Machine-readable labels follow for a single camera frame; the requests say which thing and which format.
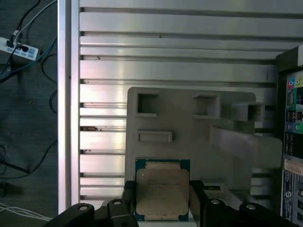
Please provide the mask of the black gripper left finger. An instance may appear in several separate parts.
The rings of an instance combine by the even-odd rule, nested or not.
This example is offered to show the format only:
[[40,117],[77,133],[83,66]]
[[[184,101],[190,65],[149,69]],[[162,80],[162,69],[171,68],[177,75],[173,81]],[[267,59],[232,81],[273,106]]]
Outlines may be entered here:
[[121,198],[95,209],[88,203],[77,203],[46,223],[47,227],[135,227],[135,181],[126,181]]

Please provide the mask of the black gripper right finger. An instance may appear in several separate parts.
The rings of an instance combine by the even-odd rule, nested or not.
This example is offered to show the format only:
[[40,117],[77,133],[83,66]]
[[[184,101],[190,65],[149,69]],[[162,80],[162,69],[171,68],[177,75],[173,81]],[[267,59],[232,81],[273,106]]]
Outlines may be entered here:
[[291,221],[257,203],[243,203],[238,209],[222,200],[209,198],[200,180],[189,183],[189,209],[198,227],[294,227]]

